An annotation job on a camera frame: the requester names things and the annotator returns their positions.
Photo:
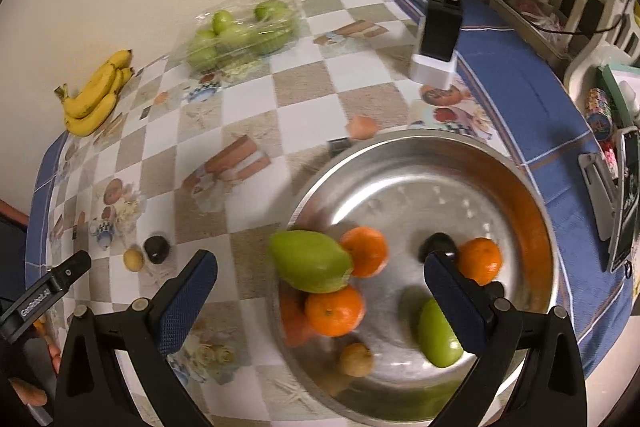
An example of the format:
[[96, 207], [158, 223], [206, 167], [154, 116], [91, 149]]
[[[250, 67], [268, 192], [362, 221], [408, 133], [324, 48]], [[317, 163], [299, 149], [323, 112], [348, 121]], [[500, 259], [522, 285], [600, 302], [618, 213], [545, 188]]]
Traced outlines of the silver metal bowl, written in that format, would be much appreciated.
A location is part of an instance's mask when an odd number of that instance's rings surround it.
[[[429, 423], [474, 364], [468, 353], [439, 369], [419, 350], [419, 317], [430, 291], [418, 254], [428, 236], [444, 232], [457, 244], [492, 239], [502, 254], [497, 279], [519, 310], [544, 313], [558, 300], [558, 247], [541, 197], [510, 159], [451, 132], [394, 131], [349, 147], [309, 180], [282, 225], [332, 239], [374, 228], [390, 248], [380, 274], [354, 280], [366, 314], [342, 337], [314, 335], [290, 346], [282, 285], [276, 274], [268, 277], [269, 322], [288, 369], [314, 399], [358, 424]], [[350, 377], [338, 368], [351, 343], [371, 350], [370, 375]]]

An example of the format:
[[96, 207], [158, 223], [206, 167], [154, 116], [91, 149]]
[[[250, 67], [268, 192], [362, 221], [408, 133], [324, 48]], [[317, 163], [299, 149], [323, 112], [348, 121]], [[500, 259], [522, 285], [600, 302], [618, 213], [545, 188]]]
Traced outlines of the white charger block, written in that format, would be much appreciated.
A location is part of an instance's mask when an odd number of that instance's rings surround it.
[[418, 41], [413, 47], [409, 62], [409, 78], [423, 86], [448, 90], [457, 75], [458, 57], [452, 54], [448, 62], [430, 57], [421, 52], [425, 18], [420, 20]]

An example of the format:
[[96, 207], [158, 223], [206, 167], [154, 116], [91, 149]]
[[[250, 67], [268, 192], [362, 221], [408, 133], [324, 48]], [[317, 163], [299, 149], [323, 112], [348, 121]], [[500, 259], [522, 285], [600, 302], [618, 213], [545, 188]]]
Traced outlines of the large green mango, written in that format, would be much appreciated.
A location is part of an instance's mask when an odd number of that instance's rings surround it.
[[268, 254], [282, 281], [308, 294], [329, 294], [348, 285], [352, 257], [330, 236], [291, 230], [273, 233]]

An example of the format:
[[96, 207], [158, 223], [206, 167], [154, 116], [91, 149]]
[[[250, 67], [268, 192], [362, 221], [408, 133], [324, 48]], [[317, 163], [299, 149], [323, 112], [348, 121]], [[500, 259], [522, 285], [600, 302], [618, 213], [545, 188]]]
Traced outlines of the black power adapter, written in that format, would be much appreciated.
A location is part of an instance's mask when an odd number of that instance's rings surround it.
[[449, 62], [460, 35], [462, 0], [428, 0], [419, 50], [422, 55]]

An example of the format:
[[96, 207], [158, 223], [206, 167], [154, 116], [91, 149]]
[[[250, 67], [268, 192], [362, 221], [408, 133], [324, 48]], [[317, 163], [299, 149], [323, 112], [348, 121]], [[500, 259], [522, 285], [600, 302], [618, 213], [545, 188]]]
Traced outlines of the green fruit in bowl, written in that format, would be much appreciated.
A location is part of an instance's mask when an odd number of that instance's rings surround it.
[[428, 299], [422, 308], [418, 343], [427, 361], [440, 369], [453, 365], [463, 355], [460, 341], [434, 298]]

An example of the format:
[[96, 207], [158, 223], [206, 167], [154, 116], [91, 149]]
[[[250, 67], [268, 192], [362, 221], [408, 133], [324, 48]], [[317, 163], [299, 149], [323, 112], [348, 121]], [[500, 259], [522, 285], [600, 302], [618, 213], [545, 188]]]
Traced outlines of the dark plum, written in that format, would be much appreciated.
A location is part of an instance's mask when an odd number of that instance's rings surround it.
[[170, 245], [163, 235], [153, 235], [145, 239], [143, 249], [149, 262], [161, 265], [169, 255]]
[[455, 262], [459, 256], [459, 249], [454, 240], [444, 232], [436, 232], [425, 239], [419, 248], [418, 258], [424, 263], [430, 254], [443, 253], [449, 260]]

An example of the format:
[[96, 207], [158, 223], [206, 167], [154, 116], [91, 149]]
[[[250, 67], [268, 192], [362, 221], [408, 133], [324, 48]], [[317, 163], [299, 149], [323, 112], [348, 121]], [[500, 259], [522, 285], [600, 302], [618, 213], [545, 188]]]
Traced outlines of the small yellow fruit in bowl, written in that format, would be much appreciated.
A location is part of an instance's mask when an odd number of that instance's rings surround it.
[[346, 346], [338, 359], [341, 373], [350, 377], [366, 377], [374, 367], [374, 356], [364, 343], [351, 343]]

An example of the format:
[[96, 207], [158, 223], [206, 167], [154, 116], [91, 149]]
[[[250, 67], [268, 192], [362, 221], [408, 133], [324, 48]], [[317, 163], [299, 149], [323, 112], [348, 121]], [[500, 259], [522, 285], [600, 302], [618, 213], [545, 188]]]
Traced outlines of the tangerine in bowl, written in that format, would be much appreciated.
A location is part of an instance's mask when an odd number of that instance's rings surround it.
[[459, 247], [458, 270], [480, 286], [486, 286], [495, 280], [501, 265], [501, 251], [491, 239], [477, 237]]

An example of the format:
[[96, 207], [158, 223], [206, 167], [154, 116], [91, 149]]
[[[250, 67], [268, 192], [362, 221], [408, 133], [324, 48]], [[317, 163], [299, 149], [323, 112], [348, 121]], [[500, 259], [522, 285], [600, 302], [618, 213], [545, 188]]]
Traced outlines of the orange tangerine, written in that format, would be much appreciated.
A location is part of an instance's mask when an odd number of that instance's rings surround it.
[[329, 294], [310, 294], [305, 314], [315, 333], [341, 337], [359, 326], [366, 314], [366, 303], [355, 287], [347, 285]]
[[385, 236], [374, 228], [357, 227], [347, 231], [340, 245], [352, 257], [352, 275], [368, 279], [378, 275], [388, 262], [388, 245]]

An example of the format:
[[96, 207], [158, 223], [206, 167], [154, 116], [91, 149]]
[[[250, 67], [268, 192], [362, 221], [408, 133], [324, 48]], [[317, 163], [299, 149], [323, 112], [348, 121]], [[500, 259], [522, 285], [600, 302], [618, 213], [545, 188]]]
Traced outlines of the small yellow-brown fruit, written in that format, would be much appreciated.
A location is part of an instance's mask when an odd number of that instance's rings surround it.
[[144, 265], [144, 257], [141, 251], [130, 248], [122, 254], [122, 262], [124, 262], [125, 268], [130, 272], [139, 272]]

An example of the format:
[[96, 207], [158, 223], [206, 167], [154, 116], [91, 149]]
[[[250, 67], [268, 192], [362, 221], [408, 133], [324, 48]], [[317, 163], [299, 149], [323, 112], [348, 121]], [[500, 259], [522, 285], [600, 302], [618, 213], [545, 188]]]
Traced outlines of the patterned checkered tablecloth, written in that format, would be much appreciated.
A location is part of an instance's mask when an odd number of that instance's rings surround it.
[[[77, 303], [98, 312], [153, 294], [201, 248], [219, 281], [204, 324], [173, 360], [218, 426], [336, 426], [285, 368], [266, 323], [258, 251], [280, 213], [328, 160], [349, 121], [385, 129], [413, 122], [472, 136], [535, 180], [559, 241], [560, 297], [573, 313], [591, 391], [620, 392], [629, 374], [614, 350], [631, 309], [631, 281], [602, 268], [577, 157], [591, 132], [559, 79], [480, 0], [465, 0], [460, 77], [447, 94], [406, 73], [422, 0], [306, 0], [296, 46], [233, 78], [198, 81], [166, 58], [122, 89], [113, 116], [85, 139], [63, 135], [44, 155], [32, 201], [26, 279], [78, 249], [92, 267], [47, 317], [64, 343]], [[145, 239], [170, 251], [149, 262]], [[142, 252], [130, 272], [122, 254]]]

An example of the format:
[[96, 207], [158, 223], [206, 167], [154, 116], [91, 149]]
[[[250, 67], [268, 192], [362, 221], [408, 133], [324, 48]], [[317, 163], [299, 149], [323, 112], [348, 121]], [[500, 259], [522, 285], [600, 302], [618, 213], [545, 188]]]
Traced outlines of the clear plastic fruit container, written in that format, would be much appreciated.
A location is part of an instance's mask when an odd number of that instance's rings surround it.
[[299, 0], [227, 0], [180, 26], [167, 66], [230, 74], [292, 48], [301, 30]]

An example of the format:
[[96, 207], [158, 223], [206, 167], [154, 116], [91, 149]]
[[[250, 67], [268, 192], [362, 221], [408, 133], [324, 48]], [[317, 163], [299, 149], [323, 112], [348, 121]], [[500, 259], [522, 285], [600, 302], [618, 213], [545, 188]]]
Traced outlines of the yellow banana bunch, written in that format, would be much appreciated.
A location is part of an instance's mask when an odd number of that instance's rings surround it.
[[54, 94], [63, 107], [65, 129], [69, 134], [83, 138], [102, 126], [113, 112], [120, 91], [134, 75], [131, 60], [130, 49], [115, 52], [75, 96], [70, 95], [66, 83], [55, 88]]

